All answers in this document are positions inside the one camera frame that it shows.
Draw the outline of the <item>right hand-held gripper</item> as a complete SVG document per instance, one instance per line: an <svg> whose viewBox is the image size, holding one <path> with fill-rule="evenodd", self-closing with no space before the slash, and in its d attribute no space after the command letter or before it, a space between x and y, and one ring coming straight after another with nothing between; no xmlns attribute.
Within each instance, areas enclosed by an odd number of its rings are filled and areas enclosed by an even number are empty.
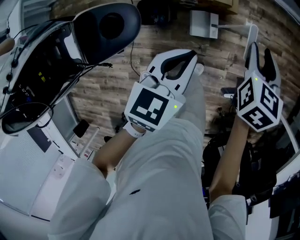
<svg viewBox="0 0 300 240"><path fill-rule="evenodd" d="M237 88L237 115L253 130L261 132L279 124L283 108L283 101L277 95L281 91L281 75L269 48L264 51L261 73L256 42L248 48L245 67L245 81Z"/></svg>

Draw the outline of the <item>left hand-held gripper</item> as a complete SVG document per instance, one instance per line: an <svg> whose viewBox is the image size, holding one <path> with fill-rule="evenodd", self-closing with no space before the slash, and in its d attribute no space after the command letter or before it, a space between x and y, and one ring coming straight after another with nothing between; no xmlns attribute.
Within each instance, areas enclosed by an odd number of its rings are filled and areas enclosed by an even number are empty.
<svg viewBox="0 0 300 240"><path fill-rule="evenodd" d="M157 54L133 85L124 111L127 121L145 130L160 130L185 104L182 94L196 63L194 50L175 49Z"/></svg>

